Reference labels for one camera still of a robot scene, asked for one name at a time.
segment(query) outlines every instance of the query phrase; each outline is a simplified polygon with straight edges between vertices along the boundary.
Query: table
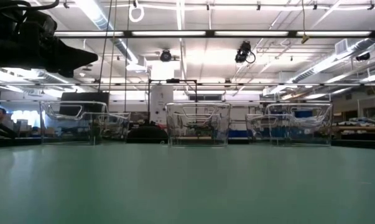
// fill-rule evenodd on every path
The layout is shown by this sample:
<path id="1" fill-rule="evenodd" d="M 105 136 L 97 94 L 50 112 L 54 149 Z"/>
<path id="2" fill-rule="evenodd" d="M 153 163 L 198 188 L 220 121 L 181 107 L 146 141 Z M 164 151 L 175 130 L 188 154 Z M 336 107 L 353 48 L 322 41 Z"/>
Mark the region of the table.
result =
<path id="1" fill-rule="evenodd" d="M 0 223 L 375 223 L 375 150 L 0 148 Z"/>

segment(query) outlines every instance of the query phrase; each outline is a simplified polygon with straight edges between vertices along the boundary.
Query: person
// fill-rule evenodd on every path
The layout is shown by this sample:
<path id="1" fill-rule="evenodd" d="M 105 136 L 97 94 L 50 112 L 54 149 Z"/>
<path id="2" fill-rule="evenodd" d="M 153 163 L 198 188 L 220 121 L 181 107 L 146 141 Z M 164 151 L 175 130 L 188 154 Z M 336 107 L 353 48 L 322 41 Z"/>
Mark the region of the person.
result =
<path id="1" fill-rule="evenodd" d="M 13 121 L 6 119 L 6 110 L 4 108 L 0 108 L 0 124 L 13 130 Z"/>

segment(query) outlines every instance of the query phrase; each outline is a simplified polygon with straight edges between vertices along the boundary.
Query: green table surface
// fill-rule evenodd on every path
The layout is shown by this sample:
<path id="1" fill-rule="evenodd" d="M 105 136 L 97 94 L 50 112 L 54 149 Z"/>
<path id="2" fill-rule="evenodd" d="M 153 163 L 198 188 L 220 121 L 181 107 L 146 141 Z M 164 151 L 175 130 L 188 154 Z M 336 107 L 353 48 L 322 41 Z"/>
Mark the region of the green table surface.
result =
<path id="1" fill-rule="evenodd" d="M 375 150 L 2 148 L 4 223 L 375 223 Z"/>

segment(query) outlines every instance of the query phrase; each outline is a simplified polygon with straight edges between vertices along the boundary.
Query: man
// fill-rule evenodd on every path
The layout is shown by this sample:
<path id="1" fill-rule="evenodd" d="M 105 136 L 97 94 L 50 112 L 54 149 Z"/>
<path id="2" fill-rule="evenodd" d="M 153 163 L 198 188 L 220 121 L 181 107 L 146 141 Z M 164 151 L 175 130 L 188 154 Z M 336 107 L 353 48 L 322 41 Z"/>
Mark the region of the man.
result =
<path id="1" fill-rule="evenodd" d="M 0 108 L 0 124 L 13 130 L 13 121 L 6 119 L 6 110 L 4 108 Z"/>

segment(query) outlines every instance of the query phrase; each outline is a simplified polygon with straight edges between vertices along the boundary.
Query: ceiling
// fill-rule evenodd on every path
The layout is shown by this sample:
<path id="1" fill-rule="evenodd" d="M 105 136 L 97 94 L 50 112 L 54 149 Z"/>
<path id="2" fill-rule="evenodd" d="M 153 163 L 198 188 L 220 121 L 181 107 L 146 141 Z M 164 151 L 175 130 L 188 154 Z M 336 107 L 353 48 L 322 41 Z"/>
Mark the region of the ceiling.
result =
<path id="1" fill-rule="evenodd" d="M 32 5 L 49 4 L 49 0 L 28 0 Z M 111 9 L 110 21 L 116 30 L 178 30 L 178 19 L 176 9 L 177 0 L 142 1 L 138 3 L 144 8 L 144 17 L 139 22 L 131 22 L 128 16 L 129 3 L 132 1 L 118 0 L 120 7 L 109 7 L 110 0 L 95 0 L 108 16 Z M 90 18 L 73 2 L 68 0 L 70 8 L 66 9 L 62 3 L 54 9 L 46 11 L 57 22 L 58 30 L 98 30 Z M 314 1 L 305 0 L 305 4 L 313 4 Z M 210 4 L 210 10 L 192 10 L 193 7 L 205 7 Z M 274 6 L 301 6 L 299 0 L 261 0 L 261 5 Z M 347 7 L 370 7 L 367 0 L 318 0 L 317 4 L 325 7 L 333 7 L 340 4 L 336 10 L 328 12 L 324 9 L 306 9 L 305 27 L 315 30 L 375 30 L 375 9 L 373 10 L 338 10 Z M 224 8 L 215 6 L 229 5 Z M 186 30 L 268 30 L 273 23 L 272 30 L 302 30 L 303 12 L 278 10 L 244 10 L 249 4 L 257 4 L 252 0 L 184 0 L 184 19 L 182 29 Z M 172 9 L 156 9 L 144 7 L 171 7 Z M 138 17 L 138 10 L 133 12 Z M 256 47 L 256 63 L 249 68 L 239 69 L 241 65 L 234 61 L 236 50 L 244 40 L 251 42 Z M 184 39 L 186 78 L 197 79 L 201 82 L 224 82 L 225 78 L 232 78 L 233 82 L 279 82 L 280 72 L 296 72 L 318 62 L 326 55 L 332 54 L 335 44 L 341 39 L 310 39 L 304 44 L 300 39 Z M 64 39 L 67 45 L 78 49 L 84 48 L 83 39 Z M 166 39 L 129 39 L 125 40 L 127 47 L 134 55 L 145 56 L 149 59 L 148 64 L 157 63 L 158 53 L 163 49 L 169 49 L 172 55 L 180 58 L 179 38 Z M 123 82 L 125 75 L 130 82 L 146 82 L 147 74 L 126 70 L 127 62 L 120 51 L 114 48 L 111 41 L 104 39 L 86 39 L 85 50 L 94 52 L 100 56 L 104 52 L 102 82 Z M 353 66 L 362 65 L 362 62 L 353 62 Z M 175 76 L 181 77 L 180 63 L 173 64 L 176 68 Z M 76 82 L 92 82 L 100 77 L 101 61 L 93 63 L 92 71 L 86 72 L 82 68 L 75 70 Z M 325 72 L 340 75 L 351 69 L 351 62 L 331 67 Z M 263 86 L 247 87 L 247 89 L 261 90 Z"/>

